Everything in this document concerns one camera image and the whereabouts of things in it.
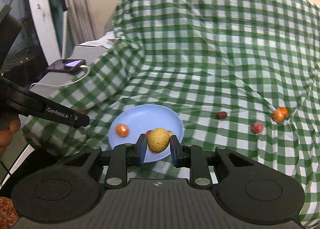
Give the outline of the person left hand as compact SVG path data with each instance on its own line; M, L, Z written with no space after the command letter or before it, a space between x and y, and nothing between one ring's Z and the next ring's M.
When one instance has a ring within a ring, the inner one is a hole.
M21 127L21 121L19 118L10 122L8 129L1 130L0 132L0 156L5 154L5 151L9 144L12 142L13 134L16 133Z

